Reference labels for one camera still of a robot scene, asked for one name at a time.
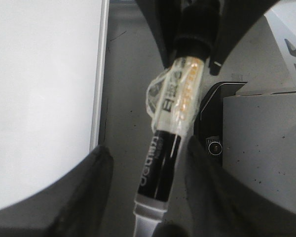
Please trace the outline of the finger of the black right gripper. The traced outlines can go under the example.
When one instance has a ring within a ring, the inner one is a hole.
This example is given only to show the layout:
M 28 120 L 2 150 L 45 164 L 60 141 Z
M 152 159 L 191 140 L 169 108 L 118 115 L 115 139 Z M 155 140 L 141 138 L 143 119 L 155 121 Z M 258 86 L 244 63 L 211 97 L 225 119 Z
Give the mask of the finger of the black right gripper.
M 210 56 L 210 74 L 217 76 L 229 54 L 248 30 L 278 0 L 226 0 L 217 39 Z
M 162 65 L 174 61 L 174 39 L 182 14 L 181 0 L 136 0 L 156 42 Z

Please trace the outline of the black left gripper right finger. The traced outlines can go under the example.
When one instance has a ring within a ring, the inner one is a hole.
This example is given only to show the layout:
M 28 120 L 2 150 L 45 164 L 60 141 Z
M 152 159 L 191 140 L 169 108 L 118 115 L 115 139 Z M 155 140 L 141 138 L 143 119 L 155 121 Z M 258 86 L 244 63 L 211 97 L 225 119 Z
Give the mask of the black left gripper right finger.
M 192 232 L 161 224 L 155 237 L 296 237 L 296 214 L 227 173 L 195 136 L 187 144 L 185 186 Z

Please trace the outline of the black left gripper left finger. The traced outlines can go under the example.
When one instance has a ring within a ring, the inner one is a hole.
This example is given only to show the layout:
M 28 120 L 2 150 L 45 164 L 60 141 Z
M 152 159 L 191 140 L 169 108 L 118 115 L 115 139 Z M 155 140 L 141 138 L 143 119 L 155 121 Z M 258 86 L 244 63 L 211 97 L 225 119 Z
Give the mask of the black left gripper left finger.
M 112 173 L 108 148 L 97 146 L 49 187 L 0 210 L 0 237 L 96 237 Z

